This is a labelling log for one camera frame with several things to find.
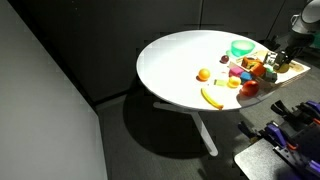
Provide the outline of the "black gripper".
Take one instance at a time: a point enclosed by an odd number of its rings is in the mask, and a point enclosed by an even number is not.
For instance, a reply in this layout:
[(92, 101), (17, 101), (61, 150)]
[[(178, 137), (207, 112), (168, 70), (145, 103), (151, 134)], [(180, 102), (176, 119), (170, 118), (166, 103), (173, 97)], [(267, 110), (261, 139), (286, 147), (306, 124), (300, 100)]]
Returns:
[(287, 47), (281, 50), (278, 55), (280, 57), (281, 64), (289, 64), (300, 53), (299, 47)]

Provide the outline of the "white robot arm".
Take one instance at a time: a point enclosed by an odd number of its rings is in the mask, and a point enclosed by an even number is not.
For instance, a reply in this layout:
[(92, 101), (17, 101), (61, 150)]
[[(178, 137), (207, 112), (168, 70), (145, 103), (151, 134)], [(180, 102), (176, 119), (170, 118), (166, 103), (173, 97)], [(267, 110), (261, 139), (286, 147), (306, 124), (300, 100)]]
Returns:
[(281, 61), (290, 63), (314, 41), (320, 31), (320, 0), (308, 0), (303, 10), (291, 18), (291, 30), (286, 36), (286, 47), (280, 51)]

